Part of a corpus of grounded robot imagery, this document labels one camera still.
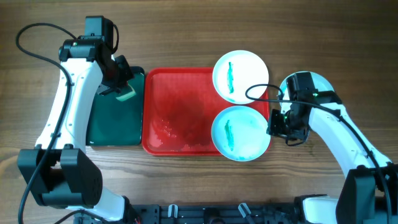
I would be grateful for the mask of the green sponge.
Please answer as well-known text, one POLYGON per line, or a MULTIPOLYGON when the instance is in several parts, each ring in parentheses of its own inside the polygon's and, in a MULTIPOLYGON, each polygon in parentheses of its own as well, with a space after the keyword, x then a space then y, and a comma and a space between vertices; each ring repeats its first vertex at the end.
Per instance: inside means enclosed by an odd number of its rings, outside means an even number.
POLYGON ((118 101, 126 101, 133 96, 136 96, 136 91, 130 84, 127 84, 121 88, 121 91, 117 94, 116 99, 118 101))

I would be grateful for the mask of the light blue plate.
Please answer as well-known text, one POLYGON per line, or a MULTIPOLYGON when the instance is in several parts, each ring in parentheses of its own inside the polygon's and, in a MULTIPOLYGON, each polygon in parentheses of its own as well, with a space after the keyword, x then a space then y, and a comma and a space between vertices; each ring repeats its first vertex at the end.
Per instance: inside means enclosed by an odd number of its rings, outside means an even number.
POLYGON ((247 106, 231 106, 220 112, 211 126, 216 149, 226 158, 248 162, 262 156, 270 145, 268 122, 247 106))
MULTIPOLYGON (((309 71, 300 71, 300 73, 308 73, 309 71)), ((315 73, 315 72, 309 72, 311 74, 314 86, 316 89, 319 91, 334 91, 331 83, 324 78, 323 76, 315 73)), ((286 113, 288 110, 290 110, 290 106, 292 105, 291 103, 287 103, 287 101, 290 101, 290 96, 289 96, 289 91, 288 91, 288 85, 287 85, 287 80, 294 76, 295 73, 290 74, 287 78, 284 79, 284 81, 280 85, 280 89, 283 91, 284 97, 283 100, 284 102, 280 103, 280 108, 282 113, 286 113)), ((317 96, 317 100, 298 100, 302 102, 307 102, 315 105, 322 105, 326 103, 338 103, 341 104, 341 100, 339 98, 330 98, 329 100, 322 100, 320 94, 317 96)))

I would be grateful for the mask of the white plate with stain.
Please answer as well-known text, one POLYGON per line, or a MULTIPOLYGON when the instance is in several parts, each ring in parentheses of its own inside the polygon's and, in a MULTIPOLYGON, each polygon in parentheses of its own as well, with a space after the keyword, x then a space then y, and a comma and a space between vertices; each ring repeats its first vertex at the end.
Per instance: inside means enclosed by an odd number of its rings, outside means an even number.
POLYGON ((267 90, 269 71, 264 61, 247 50, 234 50, 216 62, 212 74, 213 86, 224 100, 237 105, 252 103, 246 97, 261 97, 267 90))

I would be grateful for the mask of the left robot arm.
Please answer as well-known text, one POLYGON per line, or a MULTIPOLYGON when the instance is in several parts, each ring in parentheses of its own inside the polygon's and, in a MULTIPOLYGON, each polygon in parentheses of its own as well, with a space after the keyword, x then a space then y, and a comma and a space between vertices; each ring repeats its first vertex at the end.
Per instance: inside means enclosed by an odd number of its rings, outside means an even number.
POLYGON ((33 149, 23 149, 18 168, 27 187, 19 205, 22 223, 25 201, 67 209, 92 222, 138 223, 127 197, 103 185, 100 169, 86 155, 86 131, 96 95, 115 93, 119 101, 135 95, 133 73, 123 56, 116 56, 117 26, 103 16, 88 16, 85 33, 71 35, 59 49, 60 79, 49 118, 33 149))

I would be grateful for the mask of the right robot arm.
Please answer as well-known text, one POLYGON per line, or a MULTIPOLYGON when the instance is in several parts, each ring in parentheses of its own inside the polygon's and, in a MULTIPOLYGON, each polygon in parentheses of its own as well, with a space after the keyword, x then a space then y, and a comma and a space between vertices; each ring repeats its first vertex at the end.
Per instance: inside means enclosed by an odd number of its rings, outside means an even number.
POLYGON ((397 223, 397 164, 379 152, 352 122, 331 84, 313 72, 289 75, 280 86, 281 109, 267 132, 288 146, 318 134, 338 162, 345 182, 338 198, 297 197, 303 223, 397 223))

